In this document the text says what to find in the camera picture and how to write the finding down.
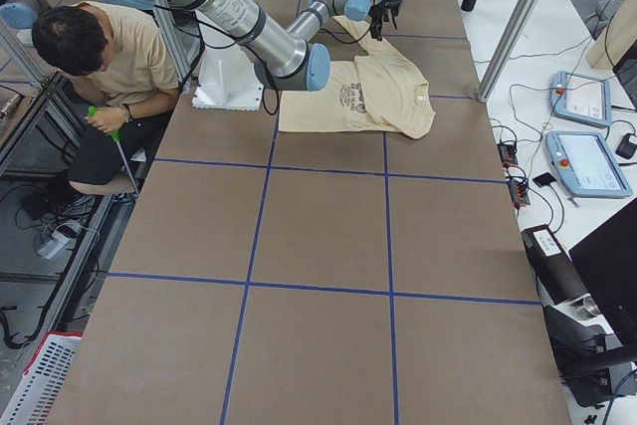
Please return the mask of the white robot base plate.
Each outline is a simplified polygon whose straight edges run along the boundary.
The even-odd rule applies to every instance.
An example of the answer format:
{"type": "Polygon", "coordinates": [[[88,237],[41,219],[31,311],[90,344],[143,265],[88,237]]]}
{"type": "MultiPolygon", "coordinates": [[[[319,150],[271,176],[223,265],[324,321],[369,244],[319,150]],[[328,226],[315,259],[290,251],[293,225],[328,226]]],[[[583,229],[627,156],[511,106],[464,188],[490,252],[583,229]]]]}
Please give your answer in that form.
{"type": "Polygon", "coordinates": [[[238,46],[205,49],[192,99],[195,108],[256,111],[263,92],[254,64],[238,46]]]}

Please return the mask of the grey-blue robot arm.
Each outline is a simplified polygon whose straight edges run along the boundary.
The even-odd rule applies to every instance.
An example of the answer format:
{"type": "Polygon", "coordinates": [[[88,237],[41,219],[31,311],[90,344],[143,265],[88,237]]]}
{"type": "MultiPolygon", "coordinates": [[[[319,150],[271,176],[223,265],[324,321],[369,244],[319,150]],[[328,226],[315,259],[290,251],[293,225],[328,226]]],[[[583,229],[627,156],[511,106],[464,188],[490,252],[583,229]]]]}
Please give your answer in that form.
{"type": "MultiPolygon", "coordinates": [[[[154,0],[101,0],[151,9],[154,0]]],[[[236,45],[256,58],[260,82],[275,91],[319,91],[330,74],[326,46],[315,44],[313,36],[332,17],[344,16],[366,23],[366,33],[382,38],[382,26],[394,21],[403,0],[311,0],[295,21],[283,28],[253,0],[167,0],[173,10],[204,15],[236,45]]]]}

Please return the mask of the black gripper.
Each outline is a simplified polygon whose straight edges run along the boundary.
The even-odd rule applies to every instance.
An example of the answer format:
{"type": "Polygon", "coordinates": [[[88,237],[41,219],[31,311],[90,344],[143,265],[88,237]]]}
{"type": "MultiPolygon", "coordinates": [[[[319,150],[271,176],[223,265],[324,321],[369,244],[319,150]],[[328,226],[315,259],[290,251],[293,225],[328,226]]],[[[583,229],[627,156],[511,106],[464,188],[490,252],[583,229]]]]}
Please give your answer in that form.
{"type": "Polygon", "coordinates": [[[397,26],[396,18],[399,16],[403,0],[378,0],[369,10],[371,19],[369,33],[373,40],[382,40],[382,25],[391,22],[397,26]]]}

